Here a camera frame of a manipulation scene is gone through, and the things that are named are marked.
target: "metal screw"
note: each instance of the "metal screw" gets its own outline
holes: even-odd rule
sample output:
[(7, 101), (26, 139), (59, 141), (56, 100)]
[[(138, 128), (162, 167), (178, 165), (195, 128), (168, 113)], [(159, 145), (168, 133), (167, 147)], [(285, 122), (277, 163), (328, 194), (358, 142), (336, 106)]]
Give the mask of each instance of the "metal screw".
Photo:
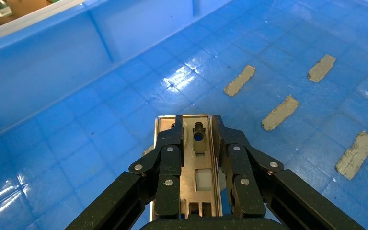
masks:
[(143, 166), (141, 164), (135, 165), (135, 170), (141, 170)]
[(273, 168), (277, 168), (278, 164), (276, 162), (270, 162), (270, 166), (272, 166)]
[(249, 180), (248, 179), (241, 179), (241, 183), (244, 184), (244, 185), (248, 185)]
[(172, 185), (172, 184), (173, 184), (173, 181), (172, 181), (172, 180), (170, 180), (170, 179), (168, 179), (168, 180), (166, 180), (166, 181), (164, 182), (164, 184), (165, 184), (165, 185), (167, 185), (167, 186), (170, 186), (170, 185)]

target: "blue tiled surface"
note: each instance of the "blue tiled surface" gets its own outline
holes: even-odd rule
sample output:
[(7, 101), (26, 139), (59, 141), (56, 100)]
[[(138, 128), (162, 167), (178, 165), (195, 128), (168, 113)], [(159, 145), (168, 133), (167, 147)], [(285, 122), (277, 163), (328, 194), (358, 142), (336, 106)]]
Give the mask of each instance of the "blue tiled surface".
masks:
[[(315, 84), (326, 53), (337, 61)], [(227, 96), (247, 64), (254, 76)], [(289, 94), (300, 107), (266, 132)], [(368, 158), (351, 181), (334, 169), (368, 132), (368, 5), (353, 0), (234, 0), (7, 131), (0, 229), (64, 228), (152, 143), (158, 115), (183, 113), (221, 114), (368, 229)]]

